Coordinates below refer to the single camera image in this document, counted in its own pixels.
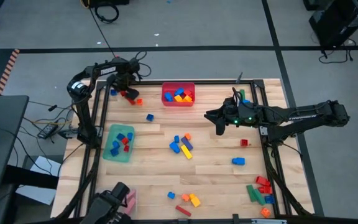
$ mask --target green rectangular block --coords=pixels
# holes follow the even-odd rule
[[[262,194],[259,192],[258,189],[254,190],[254,194],[256,196],[256,199],[260,203],[260,205],[265,205],[266,204],[265,199],[263,198]]]
[[[240,90],[242,99],[245,100],[246,99],[246,91],[245,90]]]
[[[254,187],[252,185],[247,185],[247,190],[248,190],[248,194],[249,194],[249,198],[251,199],[251,202],[256,202],[256,196],[254,193]]]

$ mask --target wooden tabletop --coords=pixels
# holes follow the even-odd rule
[[[265,79],[265,91],[269,106],[287,107],[279,79]],[[240,218],[262,217],[263,206],[250,202],[246,185],[255,184],[258,175],[266,177],[266,169],[260,145],[259,132],[255,128],[226,127],[224,135],[215,135],[214,124],[203,117],[205,111],[219,108],[225,98],[232,96],[231,87],[244,89],[246,98],[252,101],[249,85],[196,85],[196,102],[188,108],[165,107],[161,102],[161,86],[136,86],[143,98],[142,106],[132,106],[120,95],[110,96],[103,133],[102,149],[112,124],[127,124],[135,128],[135,143],[128,163],[111,162],[100,158],[96,191],[111,190],[119,181],[137,190],[136,213],[132,219],[187,218],[177,210],[180,205],[192,213],[191,218]],[[99,100],[103,101],[104,90]],[[99,104],[98,118],[102,103]],[[148,114],[155,116],[153,122],[146,120]],[[183,153],[175,154],[169,144],[175,135],[191,134],[193,158]],[[248,139],[250,146],[240,147],[240,139]],[[288,138],[286,144],[297,148],[296,140]],[[65,156],[80,142],[71,139]],[[313,212],[309,188],[300,157],[297,152],[280,146],[280,156],[287,187],[309,212]],[[78,189],[85,147],[79,148],[64,163],[57,187],[51,217],[58,215]],[[89,159],[89,168],[94,153]],[[245,166],[234,166],[231,159],[245,157]],[[169,199],[169,191],[176,193]],[[181,194],[195,194],[201,201],[197,208],[181,200]],[[280,211],[284,211],[281,194],[278,194]],[[81,214],[85,215],[88,190],[83,198]],[[266,205],[271,213],[272,206]]]

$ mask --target red plastic container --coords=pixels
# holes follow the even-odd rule
[[[189,102],[176,102],[173,99],[172,102],[169,102],[165,99],[166,93],[171,93],[172,98],[175,97],[175,92],[177,89],[183,88],[184,90],[190,90],[193,94],[191,97],[193,101]],[[196,101],[196,87],[194,83],[181,83],[181,82],[166,82],[162,84],[162,94],[161,94],[161,101],[165,106],[193,106],[194,102]]]

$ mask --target orange striped tape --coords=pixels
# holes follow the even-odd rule
[[[15,49],[11,56],[9,57],[9,60],[7,61],[6,68],[4,72],[2,73],[1,79],[0,79],[0,95],[5,89],[7,80],[9,79],[9,76],[11,75],[11,71],[13,69],[13,66],[16,62],[17,56],[19,56],[19,49]]]

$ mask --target gray floor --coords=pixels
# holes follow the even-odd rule
[[[280,45],[316,45],[308,25],[311,13],[301,0],[268,3]],[[171,4],[132,0],[119,8],[117,22],[102,24],[114,47],[272,45],[259,0],[173,0]],[[358,43],[358,31],[352,38]],[[105,46],[89,12],[77,1],[6,0],[0,11],[0,48]],[[134,54],[118,53],[124,58]],[[323,209],[330,217],[358,218],[358,51],[352,55],[353,62],[323,65],[318,62],[319,52],[283,52],[297,105],[339,100],[352,117],[345,128],[318,128],[305,134]],[[85,66],[110,58],[108,53],[20,54],[4,94],[68,105],[65,85],[69,79]],[[344,52],[330,57],[342,58]],[[149,52],[144,63],[153,69],[150,78],[236,78],[240,72],[244,72],[243,78],[281,77],[273,51]],[[56,113],[29,105],[26,116],[53,118]],[[36,133],[29,124],[23,125]],[[34,139],[19,137],[25,139],[30,155],[42,154]],[[40,143],[47,154],[62,155],[65,141],[55,140],[56,144]],[[22,162],[24,153],[21,149],[19,153]],[[35,211],[21,209],[19,216],[26,212]]]

